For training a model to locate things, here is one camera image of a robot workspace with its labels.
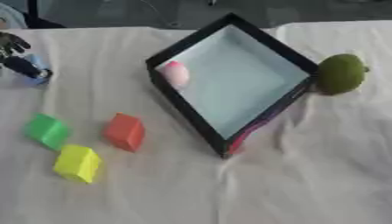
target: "foam block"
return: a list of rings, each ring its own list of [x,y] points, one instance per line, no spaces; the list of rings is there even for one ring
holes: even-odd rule
[[[102,160],[90,148],[67,144],[61,149],[53,170],[65,179],[92,183]]]
[[[51,150],[58,151],[69,137],[70,129],[54,117],[37,114],[27,123],[24,133]]]
[[[136,151],[144,138],[142,122],[133,116],[117,113],[103,135],[115,146],[126,151]]]

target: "gray floor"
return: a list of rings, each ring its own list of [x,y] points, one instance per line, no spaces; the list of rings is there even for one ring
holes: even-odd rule
[[[197,29],[230,11],[259,27],[291,22],[392,18],[392,0],[379,3],[344,1],[218,0],[217,5],[208,6],[207,0],[39,0],[39,4],[41,17],[67,27],[154,26]],[[0,2],[20,10],[25,9],[25,0]]]

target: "ball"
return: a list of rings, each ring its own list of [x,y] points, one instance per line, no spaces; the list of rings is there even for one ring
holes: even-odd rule
[[[186,66],[177,61],[171,61],[164,66],[162,74],[176,89],[184,88],[190,79],[189,71]]]

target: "red object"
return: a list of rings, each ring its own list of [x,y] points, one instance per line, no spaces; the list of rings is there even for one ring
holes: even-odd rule
[[[144,138],[144,126],[140,119],[117,113],[103,135],[117,148],[136,151]]]

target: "box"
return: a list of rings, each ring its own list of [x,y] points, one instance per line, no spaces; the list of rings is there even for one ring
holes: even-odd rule
[[[67,144],[62,147],[53,170],[65,179],[91,184],[101,162],[92,149]]]
[[[70,136],[71,130],[60,120],[44,114],[36,114],[24,127],[24,133],[49,147],[59,151]]]
[[[160,73],[172,61],[190,82]],[[318,65],[249,22],[228,14],[146,60],[150,79],[223,158],[313,83]]]
[[[103,131],[103,135],[115,147],[135,152],[144,138],[144,126],[140,119],[117,113]]]

